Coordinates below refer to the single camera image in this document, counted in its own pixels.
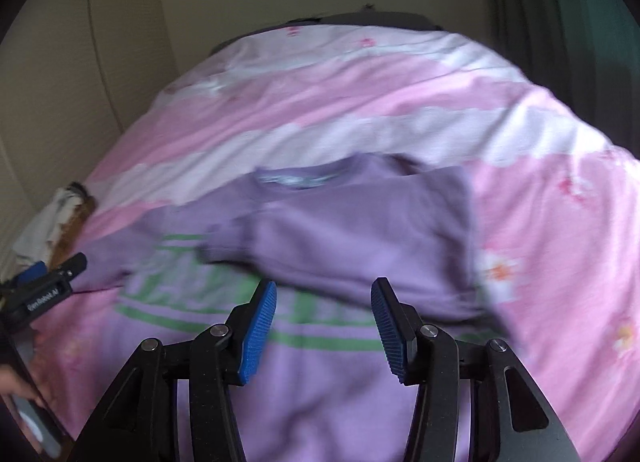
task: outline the pink bedsheet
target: pink bedsheet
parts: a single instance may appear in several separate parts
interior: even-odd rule
[[[97,166],[81,243],[258,165],[356,151],[468,166],[483,288],[583,460],[603,460],[640,408],[638,162],[463,36],[306,26],[239,40],[164,89]],[[72,434],[99,398],[115,294],[71,297],[37,323],[37,366]]]

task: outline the headboard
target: headboard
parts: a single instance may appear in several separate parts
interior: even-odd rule
[[[26,1],[0,43],[1,278],[28,220],[176,76],[161,0]]]

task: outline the human hand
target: human hand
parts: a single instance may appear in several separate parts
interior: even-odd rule
[[[11,395],[17,395],[17,397],[33,400],[40,407],[45,406],[37,392],[30,384],[23,381],[11,366],[0,365],[0,396],[4,400],[7,408],[12,412],[12,415],[24,436],[33,448],[40,453],[42,451],[42,446],[31,429],[24,423],[20,415],[17,413],[17,410],[15,410],[14,404],[10,398]]]

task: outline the silver screw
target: silver screw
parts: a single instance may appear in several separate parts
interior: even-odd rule
[[[492,339],[491,341],[489,341],[489,345],[496,352],[507,352],[507,349],[509,348],[507,346],[507,343],[505,343],[505,341],[503,341],[502,339]]]
[[[420,334],[425,337],[436,337],[438,335],[438,327],[435,325],[422,325],[420,327]]]
[[[142,343],[140,343],[140,347],[145,352],[153,352],[156,348],[158,348],[158,340],[152,337],[145,339]]]
[[[209,333],[215,337],[224,337],[229,334],[229,327],[224,323],[218,323],[209,329]]]

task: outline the white cloth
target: white cloth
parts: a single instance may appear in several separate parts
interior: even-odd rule
[[[62,235],[62,226],[69,222],[82,197],[76,192],[58,188],[53,199],[40,211],[14,242],[18,267],[27,268],[43,261],[49,265],[53,249]]]

